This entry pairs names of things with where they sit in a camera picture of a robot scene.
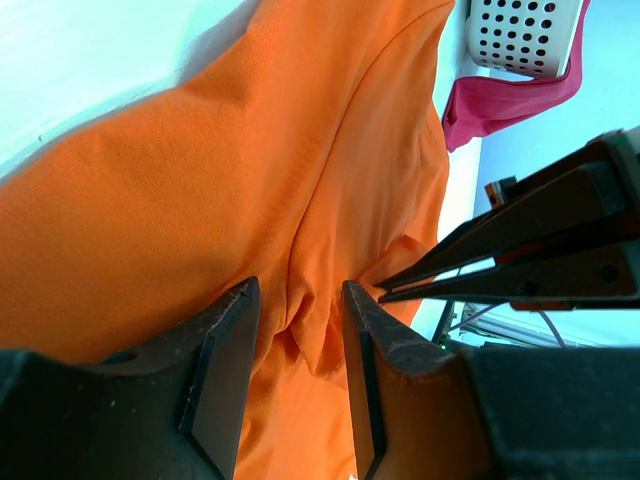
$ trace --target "garment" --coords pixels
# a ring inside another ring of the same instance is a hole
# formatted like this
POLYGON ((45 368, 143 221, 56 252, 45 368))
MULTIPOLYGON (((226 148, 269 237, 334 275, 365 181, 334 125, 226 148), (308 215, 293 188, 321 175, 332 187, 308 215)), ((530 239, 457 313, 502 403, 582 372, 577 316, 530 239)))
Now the garment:
POLYGON ((9 179, 2 346, 98 361, 257 275, 237 478, 355 473, 341 283, 375 293, 436 242, 448 163, 431 95, 451 8, 264 0, 200 75, 9 179))
POLYGON ((591 0, 584 0, 569 64, 562 77, 510 82, 497 78, 465 77, 453 84, 442 117, 447 150, 466 145, 560 105, 582 85, 582 35, 591 0))

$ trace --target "wrinkled fabric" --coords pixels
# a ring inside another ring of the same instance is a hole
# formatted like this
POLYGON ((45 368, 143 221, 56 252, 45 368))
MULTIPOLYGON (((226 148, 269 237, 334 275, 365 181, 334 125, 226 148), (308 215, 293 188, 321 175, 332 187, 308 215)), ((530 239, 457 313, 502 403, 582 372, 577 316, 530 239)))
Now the wrinkled fabric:
MULTIPOLYGON (((450 0, 264 0, 185 85, 87 127, 0 188, 0 341, 99 361, 256 275, 237 478, 355 474, 341 284, 436 243, 431 102, 450 0)), ((389 307, 410 322, 417 303, 389 307)))
POLYGON ((497 78, 457 79, 442 117, 447 150, 522 122, 573 97, 582 85, 582 36, 591 0, 584 0, 569 64, 559 78, 511 82, 497 78))

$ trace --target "red cloth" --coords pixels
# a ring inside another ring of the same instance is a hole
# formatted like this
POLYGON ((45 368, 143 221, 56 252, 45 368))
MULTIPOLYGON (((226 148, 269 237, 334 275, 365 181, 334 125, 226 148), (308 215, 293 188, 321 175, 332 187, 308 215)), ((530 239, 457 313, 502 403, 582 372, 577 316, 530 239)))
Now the red cloth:
POLYGON ((486 137, 573 97, 582 84, 582 34, 591 0, 580 12, 567 71, 560 78, 510 82, 486 77, 456 80, 442 118, 447 150, 486 137))

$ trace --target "light blue wall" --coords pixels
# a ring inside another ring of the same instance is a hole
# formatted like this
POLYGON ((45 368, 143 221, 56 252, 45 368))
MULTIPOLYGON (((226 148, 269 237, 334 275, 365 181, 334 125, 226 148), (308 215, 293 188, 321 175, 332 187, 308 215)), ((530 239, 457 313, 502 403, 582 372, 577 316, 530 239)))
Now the light blue wall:
MULTIPOLYGON (((640 125, 640 0, 592 0, 583 52, 584 80, 574 98, 483 141, 476 215, 489 209, 487 183, 523 178, 602 132, 640 125)), ((603 343, 640 345, 640 312, 551 316, 567 332, 588 330, 603 343)))

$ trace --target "perforated basket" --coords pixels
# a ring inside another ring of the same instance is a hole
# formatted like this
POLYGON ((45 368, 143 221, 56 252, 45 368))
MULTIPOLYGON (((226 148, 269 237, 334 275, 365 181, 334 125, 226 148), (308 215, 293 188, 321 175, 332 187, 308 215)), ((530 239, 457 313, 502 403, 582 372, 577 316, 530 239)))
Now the perforated basket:
POLYGON ((478 65, 531 77, 564 74, 584 0, 471 0, 467 49, 478 65))

